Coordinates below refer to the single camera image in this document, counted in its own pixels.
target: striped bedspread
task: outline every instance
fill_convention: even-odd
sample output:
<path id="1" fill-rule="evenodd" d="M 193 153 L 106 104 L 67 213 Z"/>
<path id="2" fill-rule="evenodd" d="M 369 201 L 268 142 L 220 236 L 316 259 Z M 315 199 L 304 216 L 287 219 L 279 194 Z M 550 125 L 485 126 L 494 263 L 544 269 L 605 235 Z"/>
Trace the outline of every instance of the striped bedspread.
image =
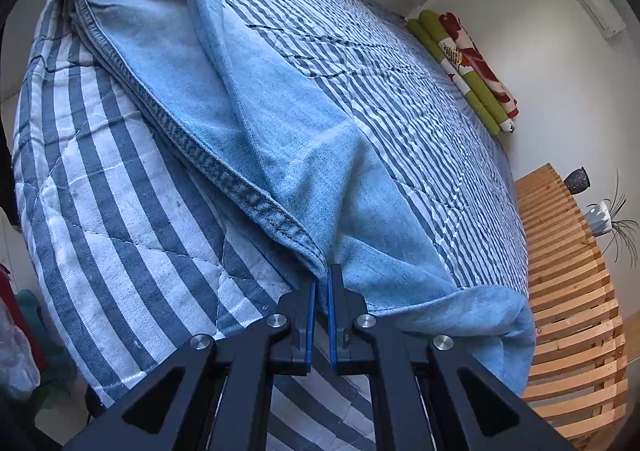
<path id="1" fill-rule="evenodd" d="M 526 294 L 506 158 L 401 18 L 367 0 L 224 1 L 353 117 L 461 288 Z M 189 335 L 234 335 L 288 287 L 61 10 L 42 14 L 20 94 L 18 206 L 47 308 L 108 406 Z M 276 378 L 268 448 L 372 450 L 368 381 L 330 373 L 317 328 L 309 376 Z"/>

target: black metal arm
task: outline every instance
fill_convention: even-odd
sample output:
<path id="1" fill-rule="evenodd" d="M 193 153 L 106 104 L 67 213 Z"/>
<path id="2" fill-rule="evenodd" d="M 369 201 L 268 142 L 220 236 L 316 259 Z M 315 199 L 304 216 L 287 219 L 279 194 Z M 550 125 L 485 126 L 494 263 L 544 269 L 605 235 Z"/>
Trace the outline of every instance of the black metal arm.
<path id="1" fill-rule="evenodd" d="M 447 336 L 399 332 L 330 270 L 331 361 L 369 375 L 380 451 L 570 451 L 571 444 Z M 262 451 L 273 377 L 310 368 L 315 285 L 236 337 L 193 336 L 66 451 Z"/>
<path id="2" fill-rule="evenodd" d="M 570 451 L 564 440 L 461 345 L 413 336 L 330 283 L 330 355 L 339 375 L 369 375 L 377 449 Z"/>

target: stitching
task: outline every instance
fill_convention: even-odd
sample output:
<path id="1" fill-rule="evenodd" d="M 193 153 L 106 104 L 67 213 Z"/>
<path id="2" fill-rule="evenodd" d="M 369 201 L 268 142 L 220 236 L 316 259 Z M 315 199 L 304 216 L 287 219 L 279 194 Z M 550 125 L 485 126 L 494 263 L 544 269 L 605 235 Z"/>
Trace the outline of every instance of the stitching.
<path id="1" fill-rule="evenodd" d="M 32 189 L 36 189 L 36 186 L 34 186 L 30 182 L 22 182 L 22 184 L 25 185 L 25 186 L 31 187 Z M 90 234 L 90 235 L 95 235 L 95 236 L 104 238 L 106 240 L 119 241 L 121 243 L 127 243 L 128 245 L 133 245 L 137 249 L 143 249 L 143 250 L 146 250 L 146 251 L 153 251 L 155 253 L 172 254 L 172 256 L 186 257 L 186 258 L 191 259 L 193 261 L 200 261 L 202 263 L 207 263 L 208 265 L 211 265 L 213 267 L 217 267 L 218 269 L 224 270 L 224 267 L 222 266 L 222 264 L 220 262 L 216 263 L 216 262 L 209 261 L 208 259 L 202 259 L 201 257 L 189 256 L 188 254 L 174 253 L 173 251 L 165 251 L 165 250 L 162 250 L 162 249 L 156 249 L 154 247 L 146 247 L 145 245 L 140 245 L 139 243 L 134 243 L 133 241 L 123 240 L 121 238 L 116 238 L 116 237 L 110 237 L 110 236 L 105 235 L 103 233 L 96 233 L 95 231 L 91 231 L 89 229 L 86 229 L 86 228 L 82 227 L 81 225 L 75 224 L 74 222 L 72 222 L 68 218 L 65 218 L 62 214 L 60 214 L 60 212 L 57 209 L 51 207 L 51 205 L 49 203 L 47 203 L 46 200 L 43 199 L 43 196 L 42 196 L 42 194 L 40 192 L 38 192 L 38 200 L 40 201 L 40 203 L 44 207 L 49 209 L 49 211 L 53 211 L 58 217 L 62 218 L 65 221 L 66 225 L 68 225 L 68 226 L 70 225 L 72 227 L 75 227 L 76 229 L 79 229 L 83 233 L 87 233 L 87 234 Z"/>
<path id="2" fill-rule="evenodd" d="M 113 49 L 113 58 L 111 59 L 111 61 L 113 62 L 113 64 L 119 65 L 117 66 L 117 68 L 114 68 L 114 69 L 116 69 L 116 71 L 122 71 L 122 70 L 118 70 L 118 68 L 121 68 L 121 67 L 126 68 L 126 70 L 124 70 L 125 74 L 123 74 L 124 79 L 125 80 L 128 79 L 126 80 L 126 82 L 129 83 L 129 85 L 138 85 L 140 88 L 142 88 L 145 91 L 146 93 L 145 97 L 147 97 L 149 100 L 148 106 L 153 109 L 153 111 L 150 110 L 150 112 L 155 116 L 156 121 L 158 121 L 158 124 L 162 126 L 162 129 L 164 129 L 164 131 L 167 132 L 167 134 L 171 138 L 171 133 L 175 132 L 175 129 L 179 127 L 182 128 L 183 126 L 181 124 L 178 125 L 177 119 L 174 116 L 170 115 L 166 110 L 164 110 L 160 106 L 160 104 L 155 100 L 155 98 L 152 97 L 152 94 L 148 90 L 148 88 L 146 88 L 144 84 L 135 75 L 133 75 L 133 72 L 127 65 L 126 60 L 122 58 L 118 50 L 111 43 L 110 39 L 104 34 L 103 30 L 100 28 L 100 25 L 95 19 L 93 11 L 89 7 L 89 5 L 86 4 L 86 0 L 74 0 L 74 3 L 76 4 L 76 10 L 79 12 L 79 14 L 81 14 L 85 18 L 86 26 L 95 34 L 95 36 L 98 37 L 98 41 L 97 41 L 99 43 L 98 48 L 102 48 L 104 44 L 108 44 Z M 255 187 L 253 187 L 253 185 L 250 182 L 247 182 L 244 179 L 244 177 L 236 174 L 233 170 L 228 168 L 228 166 L 226 166 L 225 163 L 218 160 L 217 157 L 213 156 L 212 154 L 209 153 L 208 150 L 203 148 L 200 145 L 200 142 L 198 142 L 196 139 L 188 136 L 187 139 L 182 139 L 182 141 L 180 141 L 179 143 L 177 142 L 177 140 L 174 140 L 174 143 L 178 147 L 181 147 L 181 151 L 183 152 L 185 157 L 188 158 L 188 160 L 193 158 L 202 159 L 203 156 L 206 157 L 207 167 L 204 168 L 203 172 L 206 172 L 207 174 L 207 173 L 210 173 L 211 169 L 217 170 L 216 172 L 218 173 L 218 176 L 215 179 L 216 181 L 213 183 L 215 185 L 218 185 L 219 188 L 229 196 L 229 198 L 231 198 L 232 200 L 233 200 L 232 196 L 234 196 L 236 199 L 240 198 L 242 202 L 245 203 L 245 205 L 248 204 L 252 206 L 252 208 L 254 209 L 254 213 L 258 213 L 258 211 L 255 210 L 255 205 L 248 202 L 248 198 L 250 198 L 251 195 L 254 195 L 254 200 L 255 200 L 255 197 L 257 197 L 261 203 L 267 204 L 272 211 L 284 217 L 285 222 L 287 224 L 293 225 L 300 234 L 302 234 L 308 241 L 310 241 L 310 247 L 305 246 L 303 243 L 293 238 L 289 233 L 287 233 L 283 229 L 282 226 L 276 225 L 270 218 L 268 218 L 268 216 L 262 215 L 262 219 L 267 221 L 268 224 L 270 224 L 271 227 L 274 228 L 274 230 L 276 230 L 278 233 L 283 235 L 284 238 L 287 238 L 287 240 L 291 241 L 295 246 L 300 247 L 303 253 L 304 252 L 312 253 L 312 255 L 319 260 L 322 266 L 326 268 L 326 260 L 324 259 L 324 255 L 322 254 L 322 252 L 319 250 L 318 245 L 313 240 L 311 235 L 309 235 L 306 232 L 306 229 L 303 227 L 303 225 L 300 224 L 299 221 L 297 221 L 294 217 L 291 216 L 289 211 L 286 211 L 285 209 L 280 209 L 278 205 L 274 205 L 275 200 L 273 200 L 273 198 L 271 198 L 270 196 L 265 196 L 262 190 L 256 189 Z M 197 154 L 194 154 L 193 152 L 194 148 L 198 152 Z M 242 190 L 239 191 L 239 190 L 229 189 L 229 186 L 226 183 L 229 179 L 233 180 L 236 186 L 238 185 L 241 186 Z"/>
<path id="3" fill-rule="evenodd" d="M 89 122 L 89 120 L 87 119 L 86 121 L 84 121 L 84 124 L 82 124 L 82 126 L 79 127 L 78 131 L 76 131 L 73 135 L 73 137 L 71 137 L 69 139 L 68 144 L 66 144 L 65 148 L 60 152 L 60 155 L 58 158 L 56 158 L 56 161 L 53 163 L 53 165 L 51 166 L 51 169 L 49 170 L 49 172 L 47 173 L 47 176 L 44 177 L 43 181 L 42 181 L 42 185 L 37 189 L 38 190 L 38 196 L 41 196 L 42 194 L 42 189 L 44 187 L 44 184 L 49 180 L 52 179 L 51 174 L 53 173 L 53 171 L 56 169 L 56 167 L 59 165 L 60 161 L 62 160 L 62 157 L 65 155 L 66 150 L 69 149 L 71 143 L 76 139 L 76 137 L 78 137 L 78 135 L 80 134 L 80 132 L 82 131 L 82 128 Z"/>

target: red cloth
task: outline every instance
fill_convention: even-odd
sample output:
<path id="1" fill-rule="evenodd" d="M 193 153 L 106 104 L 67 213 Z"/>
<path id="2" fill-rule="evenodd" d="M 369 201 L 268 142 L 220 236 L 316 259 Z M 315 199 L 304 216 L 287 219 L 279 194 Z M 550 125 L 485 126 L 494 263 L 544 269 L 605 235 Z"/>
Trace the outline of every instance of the red cloth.
<path id="1" fill-rule="evenodd" d="M 500 102 L 507 116 L 509 118 L 515 117 L 518 114 L 518 108 L 516 108 L 518 101 L 513 98 L 511 92 L 507 90 L 505 85 L 500 82 L 500 79 L 498 79 L 491 68 L 489 68 L 489 65 L 478 51 L 475 43 L 462 26 L 462 23 L 460 23 L 458 16 L 451 12 L 441 14 L 440 23 L 456 43 L 462 55 L 469 61 L 469 64 L 473 66 L 474 70 L 478 72 L 482 81 L 486 83 L 492 94 L 494 94 L 495 98 Z"/>
<path id="2" fill-rule="evenodd" d="M 6 305 L 7 310 L 9 310 L 9 315 L 11 316 L 11 319 L 14 320 L 15 325 L 20 328 L 22 333 L 27 337 L 31 346 L 33 361 L 36 363 L 36 366 L 40 371 L 44 371 L 47 368 L 47 359 L 45 359 L 42 350 L 31 334 L 31 330 L 29 330 L 27 321 L 24 320 L 22 312 L 20 312 L 18 302 L 15 300 L 14 291 L 9 283 L 9 271 L 2 264 L 0 264 L 0 297 L 2 298 L 2 302 Z"/>

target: floor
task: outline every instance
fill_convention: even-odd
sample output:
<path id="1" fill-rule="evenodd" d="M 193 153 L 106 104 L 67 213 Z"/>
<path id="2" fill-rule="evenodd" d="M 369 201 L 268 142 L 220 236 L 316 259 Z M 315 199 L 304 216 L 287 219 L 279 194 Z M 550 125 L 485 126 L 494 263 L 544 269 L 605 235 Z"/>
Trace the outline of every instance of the floor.
<path id="1" fill-rule="evenodd" d="M 13 37 L 9 41 L 5 41 L 3 46 L 4 56 L 2 61 L 2 87 L 0 88 L 0 112 L 2 117 L 2 125 L 6 132 L 6 137 L 11 142 L 12 132 L 15 118 L 15 108 L 17 105 L 17 94 L 19 88 L 20 66 L 24 66 L 31 43 L 31 35 L 33 25 L 37 20 L 39 9 L 42 7 L 44 0 L 21 0 L 21 9 L 24 9 L 20 15 L 23 23 L 16 23 L 15 29 L 22 30 L 22 33 L 12 34 Z M 9 72 L 13 71 L 18 78 L 13 77 L 9 84 L 4 84 L 8 66 L 8 60 L 12 62 Z M 24 243 L 22 234 L 15 231 L 8 223 L 4 214 L 0 211 L 0 263 L 11 271 L 12 286 L 15 290 L 30 289 L 39 298 L 41 304 L 44 304 L 44 298 L 40 290 L 38 278 L 33 270 L 31 259 Z M 46 320 L 50 332 L 55 334 L 50 320 Z M 629 364 L 627 376 L 630 379 L 632 389 L 640 386 L 640 360 L 636 360 Z M 80 378 L 72 391 L 68 394 L 60 394 L 50 402 L 50 407 L 44 409 L 37 418 L 37 424 L 41 430 L 52 436 L 60 443 L 66 443 L 71 437 L 77 434 L 85 425 L 87 412 L 84 407 L 84 388 L 86 383 Z"/>

